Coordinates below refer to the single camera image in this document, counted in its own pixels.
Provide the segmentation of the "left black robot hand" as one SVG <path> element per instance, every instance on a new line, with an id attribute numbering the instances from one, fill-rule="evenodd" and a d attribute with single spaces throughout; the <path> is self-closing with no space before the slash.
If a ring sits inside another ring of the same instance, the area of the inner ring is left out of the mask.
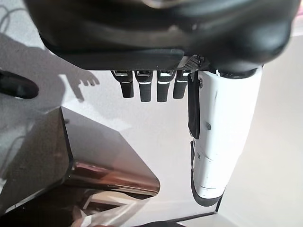
<path id="1" fill-rule="evenodd" d="M 298 0 L 27 0 L 44 45 L 85 70 L 109 70 L 123 96 L 187 96 L 191 188 L 222 197 L 243 151 L 263 66 L 286 47 Z"/>

